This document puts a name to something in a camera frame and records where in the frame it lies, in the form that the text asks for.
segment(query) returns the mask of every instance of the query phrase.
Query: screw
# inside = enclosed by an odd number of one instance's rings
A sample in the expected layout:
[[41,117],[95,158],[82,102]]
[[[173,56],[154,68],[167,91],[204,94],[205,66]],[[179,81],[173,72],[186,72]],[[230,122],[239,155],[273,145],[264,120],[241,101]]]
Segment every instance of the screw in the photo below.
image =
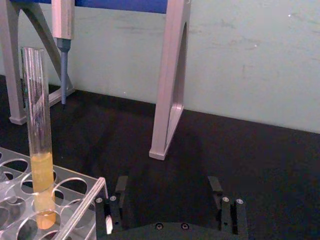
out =
[[181,224],[181,228],[182,228],[183,230],[188,230],[188,229],[189,229],[189,225],[188,225],[187,223],[182,223],[182,224]]
[[95,202],[96,202],[97,204],[102,203],[102,198],[101,198],[101,197],[97,198],[97,199],[95,200]]
[[230,201],[230,199],[227,198],[226,196],[224,196],[224,197],[222,198],[222,200],[223,200],[224,202],[226,202],[226,203],[228,203],[228,202]]
[[163,229],[164,228],[164,225],[161,223],[161,222],[159,222],[159,223],[157,223],[156,225],[155,225],[155,229],[157,229],[157,230],[161,230],[161,229]]
[[236,200],[236,203],[237,203],[237,204],[244,204],[244,201],[243,201],[242,199],[237,199],[237,200]]

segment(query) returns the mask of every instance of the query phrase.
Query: test tube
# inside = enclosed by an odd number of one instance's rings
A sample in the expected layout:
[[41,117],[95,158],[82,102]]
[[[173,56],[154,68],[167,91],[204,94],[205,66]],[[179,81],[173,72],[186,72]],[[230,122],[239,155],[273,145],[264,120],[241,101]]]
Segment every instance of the test tube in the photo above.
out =
[[34,206],[39,229],[56,222],[53,185],[49,86],[45,73],[44,50],[23,47],[22,73],[31,159]]

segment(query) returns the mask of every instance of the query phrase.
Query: orange liquid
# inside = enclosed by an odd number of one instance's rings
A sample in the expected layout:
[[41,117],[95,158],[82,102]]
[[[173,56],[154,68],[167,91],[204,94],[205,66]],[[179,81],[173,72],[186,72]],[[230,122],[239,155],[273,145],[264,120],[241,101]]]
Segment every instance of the orange liquid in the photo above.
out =
[[31,157],[34,206],[37,212],[36,223],[39,229],[49,229],[56,222],[54,184],[54,166],[52,153],[39,153]]

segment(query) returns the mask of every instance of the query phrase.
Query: light green wall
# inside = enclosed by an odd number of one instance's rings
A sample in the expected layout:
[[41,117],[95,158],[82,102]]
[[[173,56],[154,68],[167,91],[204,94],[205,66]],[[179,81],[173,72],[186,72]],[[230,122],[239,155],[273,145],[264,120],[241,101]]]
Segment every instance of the light green wall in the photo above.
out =
[[[164,15],[77,7],[75,24],[77,89],[155,103]],[[42,46],[24,15],[19,42]],[[193,0],[186,109],[320,133],[319,77],[319,1]]]

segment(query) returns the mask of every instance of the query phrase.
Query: pipette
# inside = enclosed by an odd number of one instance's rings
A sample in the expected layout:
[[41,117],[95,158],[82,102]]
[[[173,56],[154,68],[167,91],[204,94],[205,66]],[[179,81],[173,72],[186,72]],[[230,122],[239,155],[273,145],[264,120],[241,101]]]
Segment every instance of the pipette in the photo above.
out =
[[61,103],[66,104],[68,52],[74,38],[75,0],[52,0],[52,28],[61,51]]

